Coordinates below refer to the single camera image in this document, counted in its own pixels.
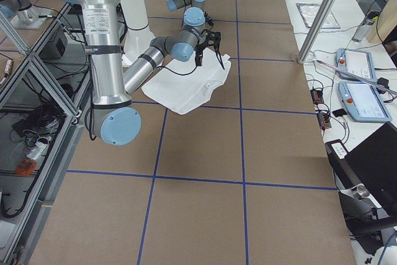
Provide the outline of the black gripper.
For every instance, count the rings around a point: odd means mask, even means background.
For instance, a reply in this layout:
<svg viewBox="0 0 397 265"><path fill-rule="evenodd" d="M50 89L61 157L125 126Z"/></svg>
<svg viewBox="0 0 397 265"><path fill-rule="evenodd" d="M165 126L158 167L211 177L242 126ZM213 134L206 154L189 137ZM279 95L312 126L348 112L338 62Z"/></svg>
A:
<svg viewBox="0 0 397 265"><path fill-rule="evenodd" d="M207 37L204 37L201 42L198 42L195 46L195 65L202 66L203 51L208 45Z"/></svg>

